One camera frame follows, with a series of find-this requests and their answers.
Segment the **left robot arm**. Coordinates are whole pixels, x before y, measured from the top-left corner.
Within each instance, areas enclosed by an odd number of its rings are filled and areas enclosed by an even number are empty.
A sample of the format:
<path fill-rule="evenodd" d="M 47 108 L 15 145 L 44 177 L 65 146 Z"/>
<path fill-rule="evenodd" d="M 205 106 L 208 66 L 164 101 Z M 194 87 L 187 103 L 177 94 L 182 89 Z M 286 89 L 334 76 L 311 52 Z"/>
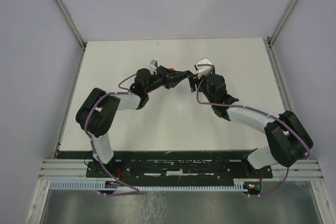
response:
<path fill-rule="evenodd" d="M 154 71 L 139 69 L 133 78 L 134 82 L 129 88 L 123 88 L 123 92 L 94 88 L 76 114 L 76 122 L 88 135 L 93 157 L 99 162 L 98 171 L 105 177 L 112 176 L 116 171 L 108 135 L 116 112 L 140 110 L 149 101 L 150 92 L 160 87 L 174 88 L 185 79 L 192 83 L 194 74 L 189 70 L 176 71 L 158 66 Z"/>

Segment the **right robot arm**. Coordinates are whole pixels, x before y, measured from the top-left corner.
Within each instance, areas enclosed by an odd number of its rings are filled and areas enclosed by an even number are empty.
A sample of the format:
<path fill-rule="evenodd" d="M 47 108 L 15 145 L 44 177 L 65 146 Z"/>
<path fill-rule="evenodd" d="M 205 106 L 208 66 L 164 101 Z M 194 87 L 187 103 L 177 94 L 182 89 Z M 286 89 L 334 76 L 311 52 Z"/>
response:
<path fill-rule="evenodd" d="M 272 114 L 252 108 L 228 94 L 223 76 L 210 71 L 205 75 L 192 74 L 188 78 L 191 90 L 202 93 L 219 118 L 241 123 L 264 134 L 267 146 L 256 148 L 245 156 L 241 172 L 254 177 L 260 169 L 274 164 L 292 166 L 296 161 L 308 158 L 313 141 L 292 112 Z"/>

